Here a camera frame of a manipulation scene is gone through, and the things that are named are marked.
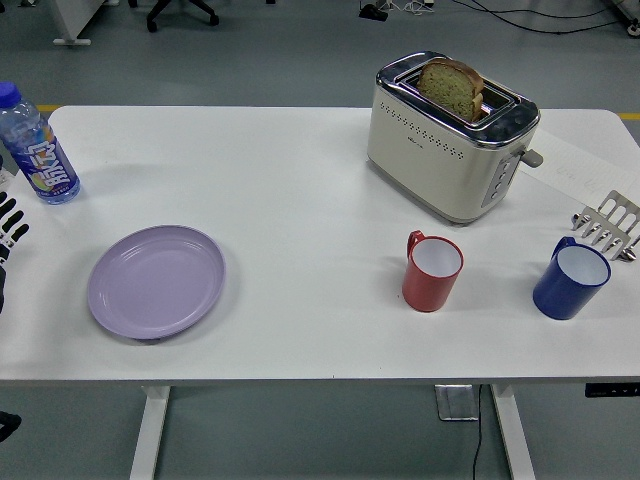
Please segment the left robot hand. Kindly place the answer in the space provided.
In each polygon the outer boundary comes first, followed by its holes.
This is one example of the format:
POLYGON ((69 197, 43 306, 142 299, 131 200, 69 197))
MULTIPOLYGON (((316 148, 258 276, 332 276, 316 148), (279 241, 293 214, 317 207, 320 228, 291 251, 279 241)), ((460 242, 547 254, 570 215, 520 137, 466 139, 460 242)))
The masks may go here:
POLYGON ((17 207, 17 200, 7 192, 1 192, 1 309, 5 303, 6 263, 18 241, 29 231, 24 222, 24 212, 17 207))

